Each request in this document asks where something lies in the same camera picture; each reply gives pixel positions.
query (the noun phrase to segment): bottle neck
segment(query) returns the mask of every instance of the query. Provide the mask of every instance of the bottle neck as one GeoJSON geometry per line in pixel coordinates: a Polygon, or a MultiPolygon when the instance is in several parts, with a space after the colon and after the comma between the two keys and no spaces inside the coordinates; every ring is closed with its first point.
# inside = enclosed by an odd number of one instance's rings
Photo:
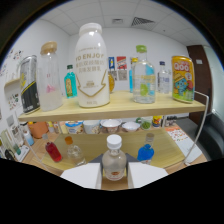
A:
{"type": "Polygon", "coordinates": [[[138,52],[138,61],[147,61],[147,52],[138,52]]]}
{"type": "Polygon", "coordinates": [[[72,68],[68,68],[68,69],[67,69],[67,73],[68,73],[68,74],[71,74],[72,72],[73,72],[72,68]]]}
{"type": "Polygon", "coordinates": [[[117,156],[120,154],[120,149],[109,149],[110,155],[117,156]]]}
{"type": "Polygon", "coordinates": [[[160,71],[165,71],[165,65],[160,65],[160,71]]]}

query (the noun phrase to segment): jar lid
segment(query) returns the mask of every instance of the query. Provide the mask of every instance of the jar lid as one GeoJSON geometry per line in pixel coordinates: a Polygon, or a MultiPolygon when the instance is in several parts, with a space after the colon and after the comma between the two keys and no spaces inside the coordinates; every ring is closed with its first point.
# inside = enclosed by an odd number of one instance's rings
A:
{"type": "Polygon", "coordinates": [[[41,47],[40,54],[43,55],[43,54],[55,52],[56,50],[57,50],[57,42],[49,41],[41,47]]]}
{"type": "Polygon", "coordinates": [[[98,32],[102,34],[102,26],[98,23],[87,23],[80,27],[79,36],[82,36],[84,33],[87,32],[98,32]]]}
{"type": "Polygon", "coordinates": [[[73,68],[73,65],[67,65],[67,69],[73,68]]]}
{"type": "Polygon", "coordinates": [[[72,137],[71,136],[66,137],[65,138],[65,143],[67,145],[71,145],[73,143],[72,137]]]}
{"type": "Polygon", "coordinates": [[[111,150],[120,149],[122,145],[122,139],[119,135],[109,135],[107,137],[107,147],[111,150]]]}
{"type": "Polygon", "coordinates": [[[137,52],[147,52],[147,47],[145,45],[137,45],[136,50],[137,52]]]}

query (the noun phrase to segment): orange bottle cap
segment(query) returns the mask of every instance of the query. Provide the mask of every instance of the orange bottle cap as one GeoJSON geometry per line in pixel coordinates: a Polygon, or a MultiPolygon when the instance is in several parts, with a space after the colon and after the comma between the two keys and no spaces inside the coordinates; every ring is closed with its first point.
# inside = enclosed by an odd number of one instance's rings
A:
{"type": "Polygon", "coordinates": [[[73,143],[72,137],[71,136],[66,137],[65,138],[65,143],[67,145],[71,145],[73,143]]]}

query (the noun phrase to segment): green bottle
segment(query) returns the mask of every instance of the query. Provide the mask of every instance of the green bottle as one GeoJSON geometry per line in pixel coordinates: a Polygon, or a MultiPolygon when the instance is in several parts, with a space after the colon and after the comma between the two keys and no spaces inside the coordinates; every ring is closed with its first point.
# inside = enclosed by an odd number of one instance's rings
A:
{"type": "Polygon", "coordinates": [[[76,89],[75,74],[73,73],[73,66],[68,65],[67,70],[68,72],[64,78],[64,81],[65,81],[66,97],[69,99],[77,96],[77,89],[76,89]]]}

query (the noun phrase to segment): wooden shelf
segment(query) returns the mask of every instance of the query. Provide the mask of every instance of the wooden shelf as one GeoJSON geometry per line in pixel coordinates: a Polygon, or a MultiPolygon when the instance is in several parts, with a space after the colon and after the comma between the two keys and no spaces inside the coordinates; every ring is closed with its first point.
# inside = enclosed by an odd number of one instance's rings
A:
{"type": "Polygon", "coordinates": [[[9,81],[9,82],[6,82],[6,83],[5,83],[5,87],[6,87],[6,86],[10,86],[11,84],[18,82],[19,80],[20,80],[20,78],[18,78],[18,79],[13,79],[13,80],[11,80],[11,81],[9,81]]]}
{"type": "MultiPolygon", "coordinates": [[[[124,153],[128,153],[134,158],[137,158],[138,150],[144,144],[147,133],[153,133],[155,135],[153,144],[155,154],[152,159],[152,166],[166,168],[184,160],[184,154],[164,128],[149,131],[119,133],[122,138],[121,150],[124,153]]],[[[49,154],[45,153],[42,158],[42,162],[47,166],[59,170],[73,168],[74,164],[67,156],[67,145],[65,144],[65,137],[71,136],[73,142],[82,149],[86,162],[88,163],[108,150],[107,136],[109,135],[109,133],[103,135],[60,134],[54,143],[60,151],[63,159],[60,162],[55,163],[49,154]]]]}
{"type": "Polygon", "coordinates": [[[75,121],[100,120],[114,118],[145,117],[153,115],[168,115],[204,111],[205,105],[197,101],[182,103],[173,100],[170,94],[156,93],[156,102],[140,104],[133,101],[133,94],[129,91],[115,91],[110,94],[110,103],[96,108],[82,108],[78,98],[63,99],[63,105],[56,110],[43,112],[41,109],[22,114],[19,121],[75,121]]]}

